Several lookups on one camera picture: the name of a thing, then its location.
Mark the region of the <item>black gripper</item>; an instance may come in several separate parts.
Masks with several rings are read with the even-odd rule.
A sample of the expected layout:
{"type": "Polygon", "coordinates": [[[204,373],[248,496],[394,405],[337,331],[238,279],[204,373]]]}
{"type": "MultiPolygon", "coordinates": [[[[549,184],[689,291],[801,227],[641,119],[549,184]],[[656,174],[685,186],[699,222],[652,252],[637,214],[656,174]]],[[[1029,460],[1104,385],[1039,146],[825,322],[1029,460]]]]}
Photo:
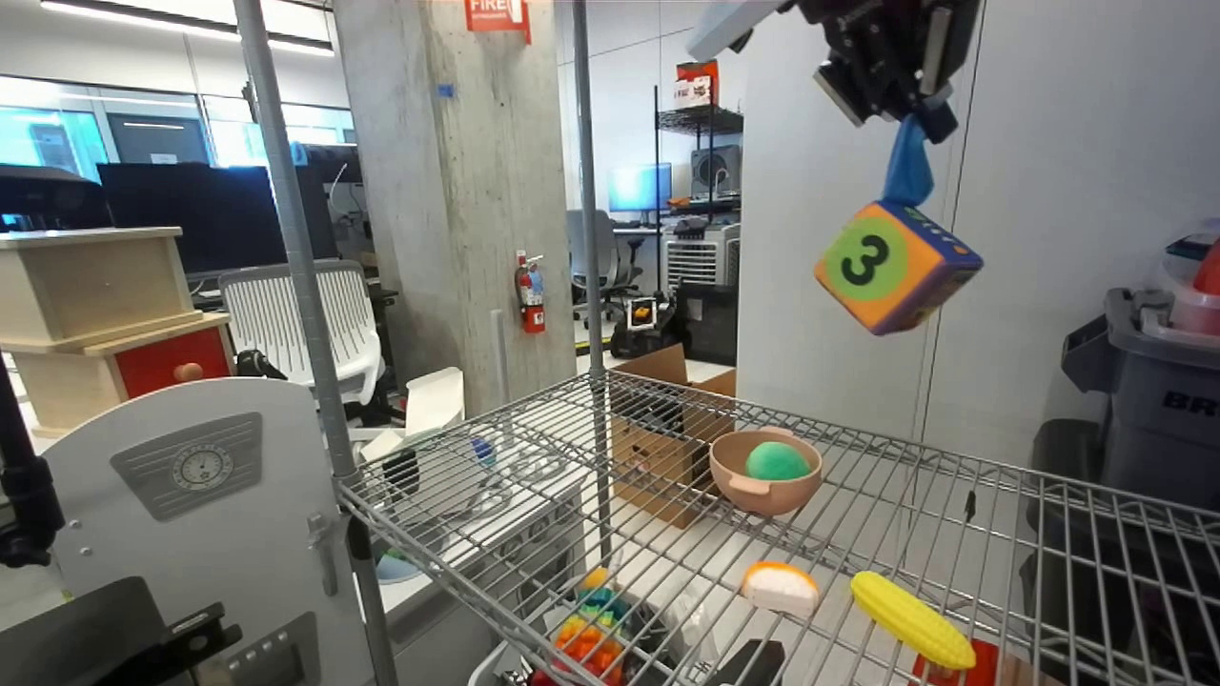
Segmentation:
{"type": "Polygon", "coordinates": [[[932,146],[957,130],[955,72],[965,64],[980,0],[796,0],[829,38],[818,82],[854,123],[914,119],[932,146]]]}

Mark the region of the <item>white robot base panel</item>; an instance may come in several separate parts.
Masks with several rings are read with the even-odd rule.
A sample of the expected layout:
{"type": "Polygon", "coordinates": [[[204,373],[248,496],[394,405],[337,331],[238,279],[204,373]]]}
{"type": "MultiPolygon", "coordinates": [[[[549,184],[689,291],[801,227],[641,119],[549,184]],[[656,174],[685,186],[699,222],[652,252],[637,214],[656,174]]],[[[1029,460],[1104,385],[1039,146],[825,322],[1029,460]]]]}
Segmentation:
{"type": "Polygon", "coordinates": [[[309,390],[186,379],[126,399],[46,448],[72,594],[142,576],[164,617],[224,606],[238,681],[370,686],[333,457],[309,390]]]}

